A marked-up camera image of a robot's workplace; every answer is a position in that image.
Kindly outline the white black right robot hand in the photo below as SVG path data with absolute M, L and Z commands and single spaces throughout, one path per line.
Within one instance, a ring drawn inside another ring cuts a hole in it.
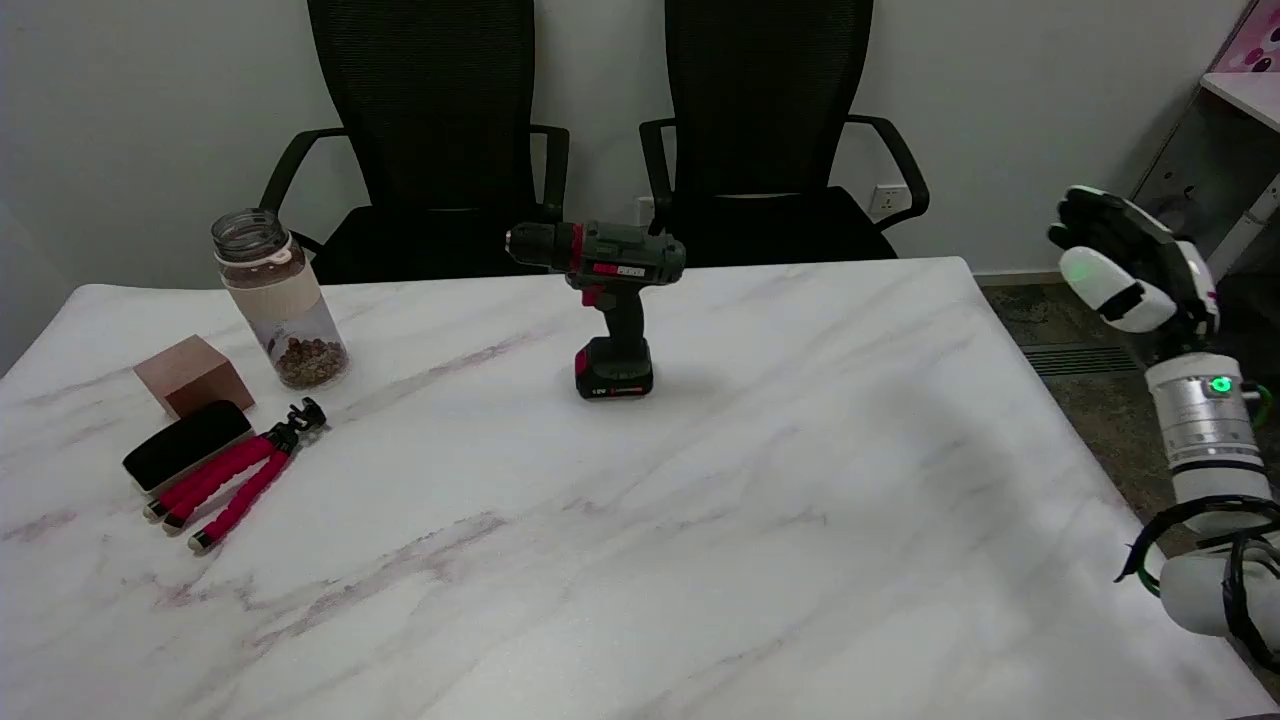
M 1217 291 L 1199 250 L 1129 200 L 1074 184 L 1047 231 L 1069 288 L 1106 324 L 1152 334 L 1158 351 L 1207 348 L 1220 329 Z

